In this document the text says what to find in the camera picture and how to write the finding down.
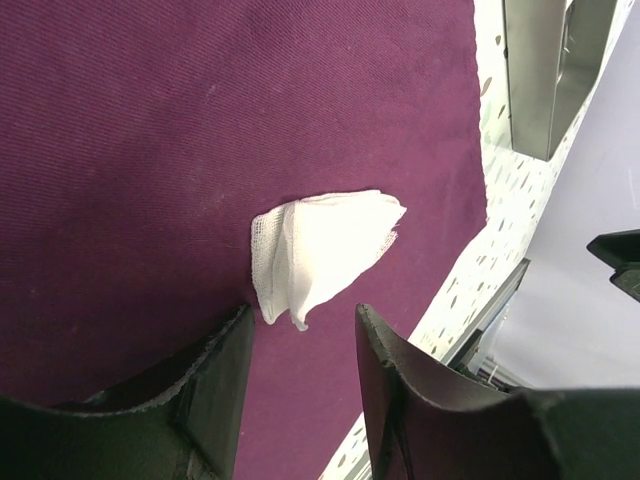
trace speckled countertop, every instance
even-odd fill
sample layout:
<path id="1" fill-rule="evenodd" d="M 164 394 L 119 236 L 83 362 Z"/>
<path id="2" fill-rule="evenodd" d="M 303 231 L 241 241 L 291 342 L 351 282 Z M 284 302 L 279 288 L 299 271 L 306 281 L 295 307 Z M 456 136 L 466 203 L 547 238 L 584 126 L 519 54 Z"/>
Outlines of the speckled countertop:
<path id="1" fill-rule="evenodd" d="M 618 1 L 605 65 L 634 3 Z M 475 0 L 475 4 L 488 222 L 460 255 L 410 337 L 412 343 L 438 359 L 463 335 L 468 323 L 524 257 L 591 101 L 590 96 L 550 162 L 512 151 L 503 0 Z M 322 480 L 364 480 L 371 476 L 362 415 L 350 431 L 345 426 L 345 433 Z"/>

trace gray wall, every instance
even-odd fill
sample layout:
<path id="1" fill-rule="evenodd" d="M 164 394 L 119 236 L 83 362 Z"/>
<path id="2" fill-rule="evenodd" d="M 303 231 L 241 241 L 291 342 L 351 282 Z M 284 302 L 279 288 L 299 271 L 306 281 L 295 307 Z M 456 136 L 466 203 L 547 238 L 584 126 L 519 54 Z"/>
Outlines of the gray wall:
<path id="1" fill-rule="evenodd" d="M 634 7 L 527 256 L 499 365 L 538 387 L 640 385 L 640 303 L 587 252 L 640 228 L 640 8 Z"/>

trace black object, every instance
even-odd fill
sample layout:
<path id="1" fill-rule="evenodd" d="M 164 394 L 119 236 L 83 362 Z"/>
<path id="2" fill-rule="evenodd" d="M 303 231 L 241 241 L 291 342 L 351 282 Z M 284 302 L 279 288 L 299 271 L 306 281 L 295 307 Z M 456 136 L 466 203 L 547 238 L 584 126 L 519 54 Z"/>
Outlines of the black object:
<path id="1" fill-rule="evenodd" d="M 211 336 L 86 403 L 45 409 L 0 397 L 0 478 L 232 478 L 254 320 Z"/>
<path id="2" fill-rule="evenodd" d="M 487 388 L 356 313 L 374 480 L 640 478 L 639 390 Z"/>
<path id="3" fill-rule="evenodd" d="M 598 235 L 587 250 L 615 270 L 611 283 L 640 302 L 640 230 Z"/>

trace table surface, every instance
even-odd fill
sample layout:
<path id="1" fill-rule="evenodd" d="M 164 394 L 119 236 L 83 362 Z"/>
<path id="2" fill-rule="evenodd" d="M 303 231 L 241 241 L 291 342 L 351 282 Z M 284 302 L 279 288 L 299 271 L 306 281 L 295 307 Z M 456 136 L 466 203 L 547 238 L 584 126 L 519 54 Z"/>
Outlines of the table surface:
<path id="1" fill-rule="evenodd" d="M 618 1 L 605 66 L 634 3 L 635 0 Z M 413 344 L 437 359 L 464 334 L 467 325 L 524 257 L 593 97 L 592 92 L 550 162 L 511 150 L 503 0 L 475 0 L 475 6 L 488 220 L 460 255 L 410 337 Z M 350 431 L 347 428 L 344 441 L 319 480 L 370 478 L 362 415 Z"/>

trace purple fabric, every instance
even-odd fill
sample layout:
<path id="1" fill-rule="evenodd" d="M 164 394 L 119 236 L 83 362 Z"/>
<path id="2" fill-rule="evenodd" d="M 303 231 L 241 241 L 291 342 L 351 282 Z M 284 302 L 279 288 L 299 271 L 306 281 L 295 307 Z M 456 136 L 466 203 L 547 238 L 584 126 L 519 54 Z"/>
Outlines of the purple fabric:
<path id="1" fill-rule="evenodd" d="M 82 400 L 255 293 L 250 222 L 378 188 L 399 239 L 257 330 L 236 478 L 313 479 L 361 409 L 353 308 L 408 334 L 485 221 L 472 0 L 0 6 L 0 392 Z"/>

